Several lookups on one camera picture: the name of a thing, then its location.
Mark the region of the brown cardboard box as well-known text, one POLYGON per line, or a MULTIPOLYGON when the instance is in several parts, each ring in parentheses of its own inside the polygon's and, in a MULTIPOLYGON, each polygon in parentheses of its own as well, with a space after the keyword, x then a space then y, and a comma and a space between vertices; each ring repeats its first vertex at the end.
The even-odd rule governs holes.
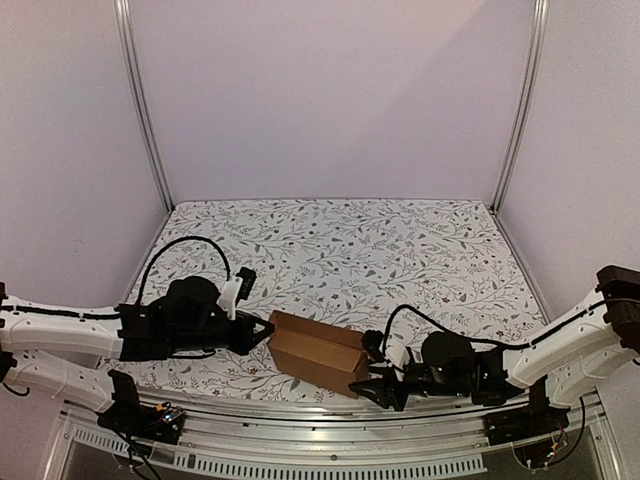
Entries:
POLYGON ((356 399, 350 389, 370 378, 364 334, 275 310, 268 348, 279 372, 356 399))

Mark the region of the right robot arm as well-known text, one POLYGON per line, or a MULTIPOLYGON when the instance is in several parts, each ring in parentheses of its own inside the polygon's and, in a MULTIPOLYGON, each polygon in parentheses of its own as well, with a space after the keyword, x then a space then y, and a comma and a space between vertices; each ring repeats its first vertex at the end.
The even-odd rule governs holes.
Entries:
POLYGON ((438 325, 418 353, 391 336, 367 331, 362 347, 370 378, 352 382, 351 392, 378 406, 404 409, 412 395, 462 396, 476 405, 498 406, 522 392, 541 393, 517 415, 517 427, 537 436, 556 410, 639 357, 639 274, 609 265, 597 285, 573 309, 519 344, 478 339, 438 325))

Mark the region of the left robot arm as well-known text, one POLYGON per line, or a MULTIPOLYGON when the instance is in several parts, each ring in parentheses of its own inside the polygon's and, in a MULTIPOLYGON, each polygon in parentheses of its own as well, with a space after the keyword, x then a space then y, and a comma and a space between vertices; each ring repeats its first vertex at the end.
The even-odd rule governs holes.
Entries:
POLYGON ((222 288, 202 277, 173 281, 148 305, 80 309, 37 304, 1 295, 1 380, 52 397, 108 410, 128 434, 148 426, 148 412, 128 394, 128 375, 110 377, 60 358, 95 355, 120 362, 195 359, 218 349, 250 353, 275 330, 272 323, 238 310, 251 283, 236 276, 222 288))

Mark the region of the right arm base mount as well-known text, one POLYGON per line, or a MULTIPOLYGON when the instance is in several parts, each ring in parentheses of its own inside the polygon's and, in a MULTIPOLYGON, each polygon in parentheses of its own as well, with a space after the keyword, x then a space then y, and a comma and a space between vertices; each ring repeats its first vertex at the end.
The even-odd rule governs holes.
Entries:
POLYGON ((491 446, 551 434, 569 425, 570 409, 551 406, 546 393, 546 380, 544 376, 529 388, 525 406, 483 417, 484 433, 491 446))

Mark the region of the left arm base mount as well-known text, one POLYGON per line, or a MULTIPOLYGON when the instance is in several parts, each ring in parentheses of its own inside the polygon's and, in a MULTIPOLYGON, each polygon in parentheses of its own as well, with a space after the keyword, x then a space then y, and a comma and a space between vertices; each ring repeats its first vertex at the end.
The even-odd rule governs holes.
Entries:
POLYGON ((113 383, 113 404, 98 413, 98 425, 125 437, 139 437, 170 445, 177 445, 186 419, 185 410, 170 401, 155 406, 140 403, 131 376, 116 370, 107 372, 113 383))

